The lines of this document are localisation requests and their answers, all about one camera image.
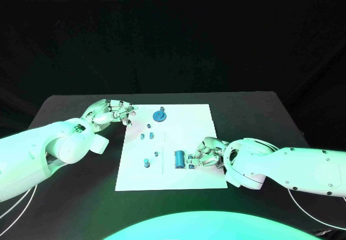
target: blue knob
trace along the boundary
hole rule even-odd
[[[145,159],[145,167],[146,167],[146,168],[151,167],[151,161],[149,161],[149,159]]]

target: black table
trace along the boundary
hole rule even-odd
[[[275,92],[54,95],[47,99],[30,128],[81,117],[89,106],[102,99],[133,104],[210,104],[220,139],[233,142],[256,138],[279,148],[309,147]],[[103,239],[151,218],[190,211],[250,214],[306,232],[328,229],[302,212],[288,189],[269,178],[262,190],[237,188],[228,183],[228,189],[116,192],[126,126],[113,123],[99,134],[110,140],[105,154],[90,151],[79,163],[61,168],[38,185],[30,208],[5,235],[9,239]],[[319,211],[314,212],[316,217],[345,225],[345,217],[334,220],[331,209],[321,209],[327,204],[346,209],[346,205],[341,205],[342,198],[303,192],[293,194],[309,210]],[[2,212],[18,199],[19,196],[0,204]],[[17,219],[28,200],[30,197],[6,216],[4,228]]]

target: robotic hand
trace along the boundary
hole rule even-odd
[[[112,122],[132,127],[129,115],[139,107],[103,99],[81,118],[55,122],[0,139],[0,202],[48,179],[67,164],[77,163],[89,151],[103,154],[109,139],[96,134]]]
[[[226,180],[237,187],[260,190],[266,177],[288,189],[346,197],[346,152],[286,147],[244,138],[234,142],[207,137],[187,163],[226,166]]]

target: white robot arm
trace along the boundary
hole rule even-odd
[[[234,142],[207,137],[188,164],[227,168],[237,187],[260,190],[270,177],[288,189],[346,197],[346,152],[286,147],[244,138]]]
[[[57,170],[77,163],[89,151],[103,154],[109,139],[96,134],[112,122],[132,126],[129,114],[139,107],[103,99],[81,118],[55,122],[0,139],[0,202],[14,198],[48,179]]]

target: paper sheet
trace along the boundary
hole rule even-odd
[[[156,122],[154,114],[161,107],[168,117]],[[224,169],[216,166],[190,169],[188,164],[182,169],[175,168],[175,151],[185,152],[187,160],[205,137],[217,138],[210,105],[139,105],[136,112],[138,115],[130,116],[133,127],[126,129],[116,191],[228,188]]]

